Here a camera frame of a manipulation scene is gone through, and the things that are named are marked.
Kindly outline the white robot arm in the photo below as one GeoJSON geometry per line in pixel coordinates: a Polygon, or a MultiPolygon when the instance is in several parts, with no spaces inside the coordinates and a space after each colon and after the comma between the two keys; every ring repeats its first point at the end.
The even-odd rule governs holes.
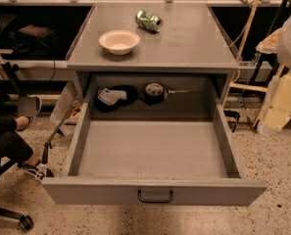
{"type": "Polygon", "coordinates": [[[275,54],[277,61],[289,69],[282,77],[271,79],[259,115],[258,131],[263,135],[273,135],[280,132],[291,118],[291,16],[256,49],[260,53],[275,54]]]}

